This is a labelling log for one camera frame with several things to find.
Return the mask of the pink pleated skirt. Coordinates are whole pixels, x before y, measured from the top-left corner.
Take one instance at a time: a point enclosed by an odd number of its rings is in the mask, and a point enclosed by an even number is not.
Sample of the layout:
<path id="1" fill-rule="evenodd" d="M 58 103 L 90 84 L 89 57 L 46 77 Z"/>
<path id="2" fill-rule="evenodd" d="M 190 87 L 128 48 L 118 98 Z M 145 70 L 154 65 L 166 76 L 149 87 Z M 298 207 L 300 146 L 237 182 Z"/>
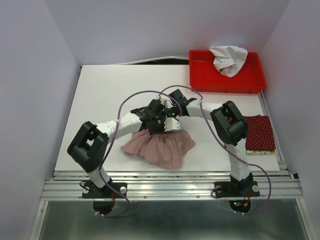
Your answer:
<path id="1" fill-rule="evenodd" d="M 185 130 L 150 134 L 144 129 L 132 133 L 131 139 L 120 147 L 129 155 L 142 157 L 146 162 L 165 169 L 177 170 L 184 156 L 196 143 Z"/>

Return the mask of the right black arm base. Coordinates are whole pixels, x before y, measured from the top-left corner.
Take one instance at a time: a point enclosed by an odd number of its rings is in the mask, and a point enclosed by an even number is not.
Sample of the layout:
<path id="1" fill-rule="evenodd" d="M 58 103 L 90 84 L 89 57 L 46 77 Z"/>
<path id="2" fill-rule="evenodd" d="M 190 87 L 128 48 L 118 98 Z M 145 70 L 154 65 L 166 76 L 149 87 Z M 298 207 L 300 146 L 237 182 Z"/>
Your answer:
<path id="1" fill-rule="evenodd" d="M 233 211 L 248 214 L 251 209 L 251 198 L 260 196 L 258 183 L 253 174 L 238 181 L 230 176 L 230 181 L 216 181 L 211 196 L 215 199 L 230 198 L 229 205 Z"/>

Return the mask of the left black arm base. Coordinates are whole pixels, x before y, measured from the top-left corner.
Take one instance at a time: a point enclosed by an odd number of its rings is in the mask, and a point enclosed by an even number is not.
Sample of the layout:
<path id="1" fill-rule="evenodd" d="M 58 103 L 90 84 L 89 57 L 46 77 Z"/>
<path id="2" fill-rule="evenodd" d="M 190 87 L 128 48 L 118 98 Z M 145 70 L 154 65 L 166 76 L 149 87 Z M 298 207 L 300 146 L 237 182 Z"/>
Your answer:
<path id="1" fill-rule="evenodd" d="M 124 199 L 123 196 L 115 193 L 108 186 L 98 188 L 91 180 L 84 180 L 79 183 L 82 188 L 82 198 L 93 200 L 92 208 L 96 215 L 101 217 L 113 217 L 112 211 L 116 204 L 116 199 Z"/>

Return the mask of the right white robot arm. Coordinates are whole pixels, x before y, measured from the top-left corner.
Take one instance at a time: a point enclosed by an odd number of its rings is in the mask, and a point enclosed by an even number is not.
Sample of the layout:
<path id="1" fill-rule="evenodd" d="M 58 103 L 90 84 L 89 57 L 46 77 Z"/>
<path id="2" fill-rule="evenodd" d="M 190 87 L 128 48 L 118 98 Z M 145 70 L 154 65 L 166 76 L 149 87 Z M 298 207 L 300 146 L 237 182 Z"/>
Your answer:
<path id="1" fill-rule="evenodd" d="M 246 137 L 249 125 L 233 101 L 204 102 L 203 96 L 187 99 L 177 89 L 169 94 L 177 101 L 183 116 L 205 120 L 217 143 L 228 153 L 230 161 L 230 189 L 235 195 L 248 190 L 253 175 L 246 157 Z"/>

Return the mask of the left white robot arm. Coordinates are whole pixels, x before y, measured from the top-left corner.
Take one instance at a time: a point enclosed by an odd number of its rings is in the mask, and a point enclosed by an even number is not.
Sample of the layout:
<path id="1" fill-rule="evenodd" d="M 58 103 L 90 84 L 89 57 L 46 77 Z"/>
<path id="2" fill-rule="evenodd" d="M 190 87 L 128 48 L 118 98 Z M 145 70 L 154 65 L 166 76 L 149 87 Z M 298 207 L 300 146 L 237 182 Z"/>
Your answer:
<path id="1" fill-rule="evenodd" d="M 112 180 L 102 167 L 111 142 L 157 124 L 162 130 L 165 118 L 165 106 L 153 99 L 147 106 L 135 108 L 119 119 L 99 124 L 90 121 L 83 123 L 68 146 L 67 153 L 93 183 L 87 190 L 94 190 L 100 197 L 111 193 Z"/>

